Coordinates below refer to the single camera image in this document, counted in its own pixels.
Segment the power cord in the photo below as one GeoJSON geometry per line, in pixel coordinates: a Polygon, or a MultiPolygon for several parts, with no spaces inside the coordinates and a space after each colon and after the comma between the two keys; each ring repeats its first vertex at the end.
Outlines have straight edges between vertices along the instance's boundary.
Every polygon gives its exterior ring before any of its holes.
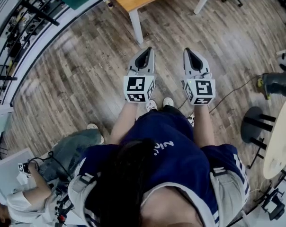
{"type": "MultiPolygon", "coordinates": [[[[214,109],[216,109],[217,106],[219,106],[220,103],[223,102],[223,100],[226,99],[231,93],[233,93],[233,92],[235,92],[235,91],[241,89],[242,87],[244,87],[245,85],[247,85],[249,82],[251,82],[251,81],[254,80],[255,78],[260,77],[260,76],[263,76],[263,75],[264,75],[264,73],[261,74],[261,75],[256,75],[256,76],[252,77],[249,81],[247,81],[246,83],[244,83],[242,86],[240,86],[239,88],[236,88],[236,89],[232,90],[229,94],[227,94],[225,97],[223,97],[223,98],[221,99],[221,101],[220,101],[212,110],[210,110],[209,113],[211,113],[214,109]]],[[[179,110],[181,107],[183,107],[183,105],[186,103],[187,100],[188,100],[188,99],[186,99],[186,100],[184,101],[184,103],[182,103],[182,105],[178,108],[178,110],[179,110]]]]}
{"type": "Polygon", "coordinates": [[[47,158],[45,158],[45,159],[42,159],[42,158],[39,158],[39,157],[32,158],[32,159],[30,159],[30,160],[28,161],[28,163],[30,163],[31,161],[35,161],[35,160],[37,160],[37,159],[39,159],[39,160],[41,160],[41,161],[44,162],[44,161],[49,160],[49,159],[52,158],[52,159],[55,160],[56,163],[58,163],[58,164],[60,165],[60,167],[62,167],[62,169],[66,172],[66,174],[69,176],[69,178],[72,179],[71,175],[66,171],[66,169],[63,167],[63,165],[62,165],[56,158],[54,158],[54,152],[53,152],[53,151],[49,151],[49,152],[48,152],[48,156],[49,156],[49,157],[47,157],[47,158]]]}

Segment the blue t-shirt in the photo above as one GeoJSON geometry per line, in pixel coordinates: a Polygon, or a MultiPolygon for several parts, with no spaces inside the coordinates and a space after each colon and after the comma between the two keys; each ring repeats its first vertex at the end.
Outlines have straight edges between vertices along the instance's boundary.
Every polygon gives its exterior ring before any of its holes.
{"type": "MultiPolygon", "coordinates": [[[[189,189],[193,196],[191,200],[200,216],[203,212],[211,212],[216,226],[219,225],[218,206],[210,181],[213,168],[224,167],[235,172],[241,178],[248,197],[245,168],[237,156],[236,148],[227,144],[199,148],[194,143],[193,128],[184,116],[150,111],[139,118],[122,144],[145,138],[156,143],[146,192],[163,183],[176,183],[189,189]]],[[[119,146],[97,145],[88,148],[83,156],[86,159],[80,174],[96,175],[117,147],[119,146]]]]}

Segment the person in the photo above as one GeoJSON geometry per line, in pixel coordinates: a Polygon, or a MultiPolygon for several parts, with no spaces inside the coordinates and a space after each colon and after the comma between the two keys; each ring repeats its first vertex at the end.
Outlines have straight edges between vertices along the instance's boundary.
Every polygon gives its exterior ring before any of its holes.
{"type": "Polygon", "coordinates": [[[87,226],[223,227],[246,203],[250,187],[237,149],[216,146],[207,105],[194,128],[165,98],[126,102],[108,144],[89,147],[68,195],[87,226]]]}
{"type": "Polygon", "coordinates": [[[284,72],[267,73],[257,81],[258,88],[264,92],[267,100],[270,99],[270,94],[282,94],[286,96],[286,65],[280,64],[280,67],[284,72]]]}
{"type": "Polygon", "coordinates": [[[86,130],[61,139],[53,147],[51,157],[39,169],[34,161],[30,162],[28,170],[31,177],[28,183],[7,196],[7,205],[0,203],[0,227],[17,223],[53,226],[57,219],[57,201],[67,196],[66,183],[71,180],[82,153],[87,147],[103,142],[98,127],[89,124],[86,130]]]}

